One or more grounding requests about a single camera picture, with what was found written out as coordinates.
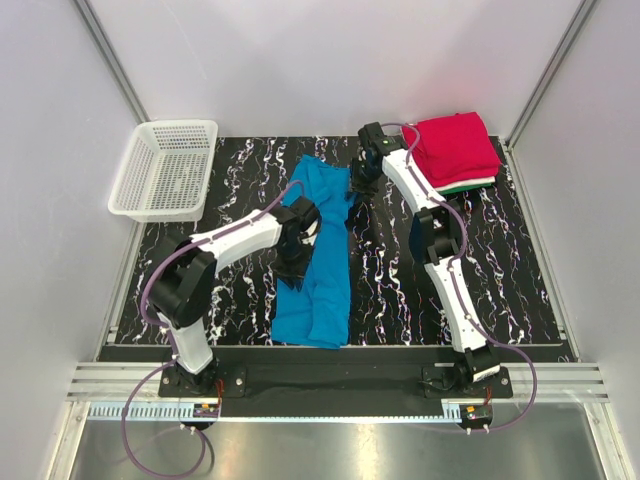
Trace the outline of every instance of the stack of folded cloth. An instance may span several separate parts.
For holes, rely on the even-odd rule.
[[[500,159],[477,113],[424,120],[416,128],[420,142],[413,150],[413,159],[438,192],[455,193],[496,181]],[[406,127],[402,133],[411,146],[415,133]]]

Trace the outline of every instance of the black mounting plate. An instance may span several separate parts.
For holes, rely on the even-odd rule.
[[[431,366],[422,368],[422,380],[441,379],[443,375],[452,373],[453,366]],[[511,387],[511,378],[509,370],[506,367],[500,367],[497,375],[477,384],[469,385],[465,389],[452,388],[451,390],[441,390],[435,386],[424,385],[424,396],[429,399],[441,398],[486,398],[487,388],[491,387],[492,398],[513,398],[513,388]]]
[[[239,363],[220,363],[217,366],[216,380],[221,379],[224,385],[224,398],[241,398],[244,397],[245,387],[247,385],[247,368]],[[193,385],[186,381],[174,366],[167,368],[162,372],[160,379],[160,389],[158,396],[171,398],[202,398],[217,397],[215,383],[211,391],[201,393],[195,392]]]

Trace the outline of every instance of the blue towel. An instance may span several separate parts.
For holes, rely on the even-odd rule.
[[[284,343],[340,348],[347,344],[351,308],[349,238],[344,224],[352,205],[345,200],[349,169],[304,155],[291,180],[304,184],[305,196],[320,210],[322,229],[302,289],[292,290],[278,281],[271,336]],[[292,188],[283,203],[291,205],[299,196],[300,189]]]

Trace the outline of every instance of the perforated basket bottom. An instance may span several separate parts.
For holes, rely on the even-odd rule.
[[[161,154],[145,210],[195,207],[206,169],[206,153]]]

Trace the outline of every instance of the white wall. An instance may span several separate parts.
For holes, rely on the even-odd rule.
[[[135,125],[68,0],[3,0],[0,64],[0,476],[33,480],[122,260],[106,205]]]
[[[355,135],[477,110],[513,128],[579,0],[92,0],[152,118]]]
[[[601,2],[516,145],[581,353],[640,472],[640,3]]]

